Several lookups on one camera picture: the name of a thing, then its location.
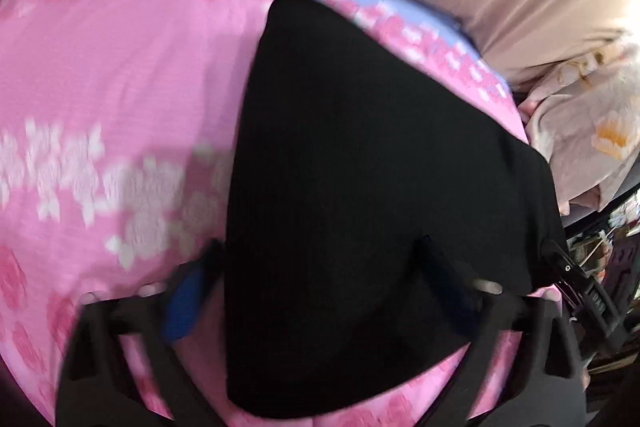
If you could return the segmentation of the pale floral blanket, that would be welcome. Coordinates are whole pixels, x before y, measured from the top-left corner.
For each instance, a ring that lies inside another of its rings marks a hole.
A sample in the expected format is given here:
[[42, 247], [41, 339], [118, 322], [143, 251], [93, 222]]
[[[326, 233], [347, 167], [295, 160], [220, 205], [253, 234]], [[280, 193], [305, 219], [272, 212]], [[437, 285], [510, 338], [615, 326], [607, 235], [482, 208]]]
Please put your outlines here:
[[529, 144], [548, 160], [560, 213], [603, 209], [639, 156], [639, 37], [555, 66], [518, 111]]

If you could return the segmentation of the black pants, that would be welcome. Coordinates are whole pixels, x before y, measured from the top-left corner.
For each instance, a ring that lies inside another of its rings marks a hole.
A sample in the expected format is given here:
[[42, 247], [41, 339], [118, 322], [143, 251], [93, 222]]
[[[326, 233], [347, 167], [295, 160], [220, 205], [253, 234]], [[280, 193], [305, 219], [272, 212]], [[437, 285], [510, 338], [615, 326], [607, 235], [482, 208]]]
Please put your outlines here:
[[473, 283], [551, 284], [548, 162], [312, 0], [276, 0], [240, 118], [226, 228], [227, 395], [317, 416], [469, 343]]

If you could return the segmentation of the pink floral bed sheet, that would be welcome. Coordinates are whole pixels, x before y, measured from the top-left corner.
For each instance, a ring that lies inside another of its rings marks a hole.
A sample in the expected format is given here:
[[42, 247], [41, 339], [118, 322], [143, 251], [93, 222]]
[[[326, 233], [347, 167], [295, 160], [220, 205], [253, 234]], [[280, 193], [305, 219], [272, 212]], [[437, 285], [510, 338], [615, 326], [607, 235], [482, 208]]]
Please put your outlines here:
[[[165, 274], [220, 232], [232, 124], [272, 0], [6, 0], [1, 421], [48, 425], [82, 295]], [[515, 135], [506, 83], [434, 13], [326, 0]]]

